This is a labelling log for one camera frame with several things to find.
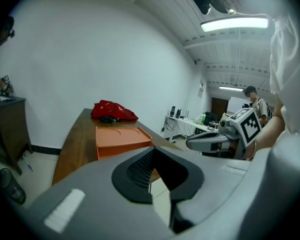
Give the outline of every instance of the orange tray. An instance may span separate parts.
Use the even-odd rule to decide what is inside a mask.
[[[96,159],[153,146],[152,138],[140,127],[95,129]]]

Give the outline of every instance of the dark door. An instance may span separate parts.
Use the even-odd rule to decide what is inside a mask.
[[[228,102],[229,100],[227,99],[212,98],[211,112],[219,116],[219,121],[222,118],[222,114],[227,113]]]

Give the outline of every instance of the ceiling light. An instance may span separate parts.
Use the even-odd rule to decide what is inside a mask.
[[[269,20],[264,17],[228,17],[201,23],[204,32],[228,28],[262,28],[268,27]]]
[[[224,87],[224,86],[219,86],[220,89],[224,89],[224,90],[231,90],[231,91],[240,91],[242,92],[243,89],[240,88],[233,88],[233,87]]]

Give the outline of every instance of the desk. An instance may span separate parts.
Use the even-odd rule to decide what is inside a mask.
[[[169,119],[176,120],[176,121],[188,124],[190,126],[196,127],[196,128],[201,129],[205,132],[211,132],[211,129],[208,129],[208,126],[197,124],[197,123],[193,122],[192,119],[184,120],[182,118],[175,118],[175,117],[167,116],[167,115],[166,115],[166,117],[169,118]]]
[[[155,146],[181,150],[139,121],[105,123],[91,119],[90,113],[91,109],[85,108],[72,126],[56,163],[52,185],[58,183],[80,167],[96,161],[96,127],[141,127],[152,137],[152,143]],[[159,178],[157,171],[154,170],[151,182]]]

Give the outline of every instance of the white wall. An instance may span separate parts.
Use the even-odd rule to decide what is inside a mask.
[[[250,102],[247,99],[231,97],[231,99],[229,100],[228,108],[227,108],[226,112],[227,112],[227,114],[234,114],[237,111],[239,111],[240,109],[242,109],[242,106],[244,104],[249,105],[249,103]]]
[[[11,15],[15,37],[0,47],[0,74],[26,98],[34,145],[61,148],[83,108],[101,99],[131,109],[158,133],[171,106],[197,106],[188,104],[194,62],[129,1],[23,0]]]
[[[188,107],[193,108],[189,110],[188,118],[195,118],[203,112],[211,112],[211,96],[207,86],[207,75],[204,67],[204,62],[198,60],[196,62],[197,71],[194,72],[191,87],[189,90]],[[200,83],[203,83],[203,92],[199,91]]]
[[[192,81],[190,85],[190,89],[187,94],[187,108],[189,110],[188,119],[196,118],[199,114],[203,112],[209,111],[211,112],[211,103],[212,98],[209,94],[209,88],[207,86],[207,75],[204,67],[203,61],[197,61],[196,70],[193,71]],[[203,91],[200,91],[200,83],[203,83]],[[182,109],[182,107],[176,107],[175,113],[177,113],[177,109]],[[169,126],[172,128],[174,125],[174,130],[171,131],[167,128],[164,130],[161,135],[166,138],[170,136],[176,136],[182,134],[184,136],[192,135],[196,128],[189,126],[186,123],[180,121],[173,121],[171,119],[168,120]]]

